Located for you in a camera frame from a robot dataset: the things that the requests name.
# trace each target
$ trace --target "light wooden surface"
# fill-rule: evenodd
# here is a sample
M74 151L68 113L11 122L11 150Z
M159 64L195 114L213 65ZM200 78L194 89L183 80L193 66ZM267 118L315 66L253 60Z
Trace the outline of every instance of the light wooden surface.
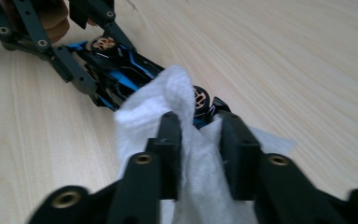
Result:
M320 189L358 188L358 1L117 0L138 51L179 63L249 125L296 142ZM72 24L70 44L102 32ZM0 223L24 223L53 190L115 180L112 114L47 62L0 46Z

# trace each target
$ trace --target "white tissue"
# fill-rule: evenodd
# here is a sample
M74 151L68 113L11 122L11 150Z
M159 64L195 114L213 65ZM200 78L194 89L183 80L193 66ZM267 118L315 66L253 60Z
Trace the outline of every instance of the white tissue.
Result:
M156 137L160 117L178 115L182 128L182 182L177 202L161 202L161 223L257 223L253 203L231 199L218 152L221 119L197 130L193 125L195 99L187 71L173 65L134 93L115 113L121 178L128 158L145 150ZM293 143L251 128L265 152L286 154Z

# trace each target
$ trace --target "wooden table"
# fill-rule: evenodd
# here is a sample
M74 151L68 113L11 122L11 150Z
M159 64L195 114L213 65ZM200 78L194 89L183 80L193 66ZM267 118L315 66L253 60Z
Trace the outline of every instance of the wooden table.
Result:
M117 23L145 57L296 142L289 156L319 189L358 188L358 1L117 0ZM72 24L61 43L101 33ZM101 189L118 166L112 113L0 46L0 223L24 223L65 185Z

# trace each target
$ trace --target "wood grain surface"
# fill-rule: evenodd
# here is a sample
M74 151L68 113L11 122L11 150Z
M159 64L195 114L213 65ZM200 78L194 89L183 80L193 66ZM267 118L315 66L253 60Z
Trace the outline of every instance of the wood grain surface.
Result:
M293 140L317 188L342 199L358 188L358 1L117 0L116 11L145 57L181 64L247 124ZM60 44L102 33L71 25ZM65 185L101 189L118 166L112 113L0 45L0 223L25 223Z

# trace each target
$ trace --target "human hand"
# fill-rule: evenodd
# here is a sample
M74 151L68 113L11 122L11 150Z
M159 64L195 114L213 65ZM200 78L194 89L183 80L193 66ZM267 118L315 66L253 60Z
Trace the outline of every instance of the human hand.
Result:
M25 33L20 15L14 8L11 0L0 0L13 29ZM59 41L69 30L68 8L63 0L40 0L35 6L35 11L46 30L52 43Z

